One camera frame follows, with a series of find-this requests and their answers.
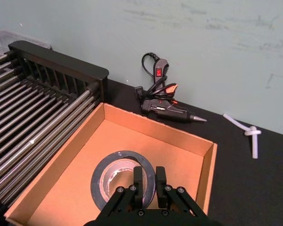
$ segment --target glue gun nozzle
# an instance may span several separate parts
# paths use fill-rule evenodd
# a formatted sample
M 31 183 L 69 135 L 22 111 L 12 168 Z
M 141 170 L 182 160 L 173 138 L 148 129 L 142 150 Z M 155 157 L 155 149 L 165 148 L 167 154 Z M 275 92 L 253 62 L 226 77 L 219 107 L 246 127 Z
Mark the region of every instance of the glue gun nozzle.
M 190 116 L 190 119 L 191 119 L 192 121 L 204 121 L 204 122 L 207 121 L 206 119 L 203 119 L 203 118 L 198 117 L 198 116 L 196 116 L 196 115 L 191 115 L 191 116 Z

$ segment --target black plastic frame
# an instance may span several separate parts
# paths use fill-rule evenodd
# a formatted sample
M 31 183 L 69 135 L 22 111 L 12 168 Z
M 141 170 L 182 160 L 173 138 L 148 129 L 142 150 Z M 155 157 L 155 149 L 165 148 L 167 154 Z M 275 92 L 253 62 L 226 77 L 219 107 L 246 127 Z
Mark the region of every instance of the black plastic frame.
M 10 58 L 19 61 L 26 78 L 72 97 L 80 95 L 78 81 L 83 90 L 86 90 L 88 84 L 96 81 L 99 83 L 101 101 L 105 101 L 109 75 L 107 69 L 27 41 L 15 41 L 8 47 L 13 53 Z M 53 71 L 52 75 L 49 75 L 47 69 Z

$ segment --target black cord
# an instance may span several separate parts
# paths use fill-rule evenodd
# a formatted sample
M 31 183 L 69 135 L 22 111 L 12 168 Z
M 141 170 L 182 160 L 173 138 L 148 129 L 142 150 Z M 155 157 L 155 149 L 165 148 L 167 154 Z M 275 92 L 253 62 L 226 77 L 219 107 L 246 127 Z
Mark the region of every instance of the black cord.
M 145 70 L 145 72 L 146 72 L 149 76 L 151 76 L 151 78 L 154 79 L 154 75 L 151 74 L 151 73 L 147 70 L 147 68 L 145 67 L 144 62 L 145 62 L 146 56 L 152 57 L 155 62 L 158 61 L 160 58 L 159 58 L 155 53 L 146 53 L 145 55 L 142 56 L 142 59 L 141 59 L 141 65 L 142 65 L 143 69 Z
M 160 58 L 155 53 L 146 53 L 145 55 L 142 56 L 142 59 L 141 59 L 141 65 L 142 65 L 143 69 L 145 70 L 145 72 L 149 76 L 151 76 L 151 78 L 154 79 L 154 75 L 151 74 L 144 65 L 144 61 L 145 61 L 146 56 L 152 57 L 155 62 L 158 61 Z M 150 99 L 174 100 L 173 97 L 174 97 L 175 92 L 164 93 L 164 94 L 162 94 L 160 92 L 166 90 L 169 87 L 177 85 L 176 83 L 171 83 L 171 84 L 168 84 L 166 86 L 163 86 L 160 89 L 155 90 L 156 87 L 159 86 L 160 84 L 162 84 L 166 79 L 167 79 L 167 76 L 163 76 L 162 78 L 157 80 L 157 82 L 155 82 L 147 91 L 144 91 L 143 98 L 147 97 L 147 98 L 150 98 Z

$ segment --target black tape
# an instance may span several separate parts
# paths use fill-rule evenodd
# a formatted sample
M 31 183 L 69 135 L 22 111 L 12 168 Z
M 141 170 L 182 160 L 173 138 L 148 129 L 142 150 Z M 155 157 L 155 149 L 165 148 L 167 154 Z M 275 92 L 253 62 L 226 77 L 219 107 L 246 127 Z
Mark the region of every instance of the black tape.
M 155 171 L 151 163 L 143 157 L 141 154 L 132 151 L 119 151 L 114 152 L 105 157 L 95 168 L 91 178 L 91 195 L 96 206 L 102 210 L 106 205 L 106 201 L 103 199 L 100 193 L 100 177 L 104 169 L 113 161 L 119 159 L 131 159 L 137 161 L 145 170 L 147 176 L 147 188 L 144 195 L 143 207 L 147 208 L 155 194 Z

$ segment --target light blue wall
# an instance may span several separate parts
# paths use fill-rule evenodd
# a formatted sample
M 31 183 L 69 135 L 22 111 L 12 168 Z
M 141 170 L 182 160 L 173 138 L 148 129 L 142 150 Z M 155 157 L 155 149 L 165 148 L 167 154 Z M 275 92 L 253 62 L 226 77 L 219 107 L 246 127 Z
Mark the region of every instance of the light blue wall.
M 155 52 L 178 100 L 283 133 L 283 0 L 0 0 L 0 28 L 132 86 Z

